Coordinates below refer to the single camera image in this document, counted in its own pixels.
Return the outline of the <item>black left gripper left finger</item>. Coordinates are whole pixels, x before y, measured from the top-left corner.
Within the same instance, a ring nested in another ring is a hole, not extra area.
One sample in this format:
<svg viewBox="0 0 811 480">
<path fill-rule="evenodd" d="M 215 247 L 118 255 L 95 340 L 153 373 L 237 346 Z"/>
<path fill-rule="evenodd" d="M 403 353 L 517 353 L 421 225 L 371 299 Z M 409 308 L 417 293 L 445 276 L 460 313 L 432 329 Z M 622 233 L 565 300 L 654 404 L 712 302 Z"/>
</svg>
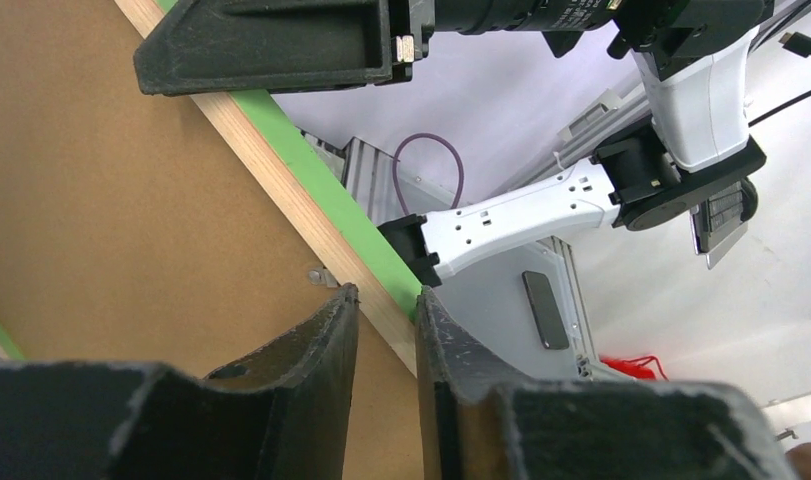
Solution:
<svg viewBox="0 0 811 480">
<path fill-rule="evenodd" d="M 159 362 L 0 362 L 0 479 L 338 479 L 358 290 L 198 379 Z"/>
</svg>

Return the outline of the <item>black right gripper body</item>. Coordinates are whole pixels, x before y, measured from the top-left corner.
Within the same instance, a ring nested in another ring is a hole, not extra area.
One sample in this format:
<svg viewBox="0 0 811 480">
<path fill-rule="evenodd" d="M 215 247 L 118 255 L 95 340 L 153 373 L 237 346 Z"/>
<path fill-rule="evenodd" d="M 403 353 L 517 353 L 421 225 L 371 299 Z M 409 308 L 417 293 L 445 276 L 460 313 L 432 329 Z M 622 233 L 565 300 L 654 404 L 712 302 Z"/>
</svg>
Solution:
<svg viewBox="0 0 811 480">
<path fill-rule="evenodd" d="M 581 35 L 612 23 L 609 55 L 630 51 L 658 63 L 716 53 L 773 13 L 773 1 L 413 1 L 411 15 L 434 32 L 535 31 L 557 57 Z"/>
</svg>

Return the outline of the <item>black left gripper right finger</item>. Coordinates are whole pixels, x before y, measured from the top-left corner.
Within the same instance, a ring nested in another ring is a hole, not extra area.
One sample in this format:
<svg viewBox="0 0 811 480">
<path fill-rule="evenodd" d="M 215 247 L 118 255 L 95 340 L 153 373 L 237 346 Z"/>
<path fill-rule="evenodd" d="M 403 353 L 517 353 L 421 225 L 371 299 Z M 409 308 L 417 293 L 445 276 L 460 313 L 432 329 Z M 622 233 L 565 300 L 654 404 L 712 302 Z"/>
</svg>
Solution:
<svg viewBox="0 0 811 480">
<path fill-rule="evenodd" d="M 416 306 L 428 479 L 792 479 L 759 408 L 720 383 L 537 380 L 424 288 Z"/>
</svg>

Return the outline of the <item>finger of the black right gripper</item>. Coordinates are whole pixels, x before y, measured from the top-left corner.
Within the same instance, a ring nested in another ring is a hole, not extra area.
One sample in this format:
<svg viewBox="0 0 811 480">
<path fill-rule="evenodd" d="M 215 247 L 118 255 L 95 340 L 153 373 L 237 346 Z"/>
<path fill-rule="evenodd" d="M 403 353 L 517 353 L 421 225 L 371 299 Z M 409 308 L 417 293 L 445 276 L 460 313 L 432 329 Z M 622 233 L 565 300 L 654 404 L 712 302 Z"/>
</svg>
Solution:
<svg viewBox="0 0 811 480">
<path fill-rule="evenodd" d="M 178 1 L 133 56 L 141 92 L 165 96 L 399 83 L 414 60 L 407 1 Z"/>
</svg>

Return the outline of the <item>green wooden photo frame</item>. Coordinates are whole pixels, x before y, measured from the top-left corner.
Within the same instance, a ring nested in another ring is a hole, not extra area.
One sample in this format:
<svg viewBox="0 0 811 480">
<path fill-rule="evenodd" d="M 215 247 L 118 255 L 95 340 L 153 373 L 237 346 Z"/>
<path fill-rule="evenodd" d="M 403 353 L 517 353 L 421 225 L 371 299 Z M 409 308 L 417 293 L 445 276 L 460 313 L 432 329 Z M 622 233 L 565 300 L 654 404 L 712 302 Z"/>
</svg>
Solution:
<svg viewBox="0 0 811 480">
<path fill-rule="evenodd" d="M 194 102 L 140 92 L 140 41 L 112 1 L 0 1 L 0 327 L 23 362 L 202 379 L 335 290 Z M 360 319 L 338 479 L 423 475 L 416 380 Z"/>
</svg>

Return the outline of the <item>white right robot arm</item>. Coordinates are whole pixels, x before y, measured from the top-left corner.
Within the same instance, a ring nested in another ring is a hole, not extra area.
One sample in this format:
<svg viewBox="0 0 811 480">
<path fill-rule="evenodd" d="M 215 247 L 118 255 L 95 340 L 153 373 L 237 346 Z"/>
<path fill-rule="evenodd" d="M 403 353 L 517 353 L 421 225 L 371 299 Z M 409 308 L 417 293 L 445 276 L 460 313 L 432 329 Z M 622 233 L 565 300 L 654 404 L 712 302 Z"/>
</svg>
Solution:
<svg viewBox="0 0 811 480">
<path fill-rule="evenodd" d="M 551 236 L 666 223 L 766 161 L 743 111 L 748 51 L 770 1 L 178 1 L 136 49 L 147 95 L 343 90 L 409 81 L 436 32 L 540 32 L 555 56 L 613 24 L 650 112 L 540 182 L 379 228 L 436 287 Z"/>
</svg>

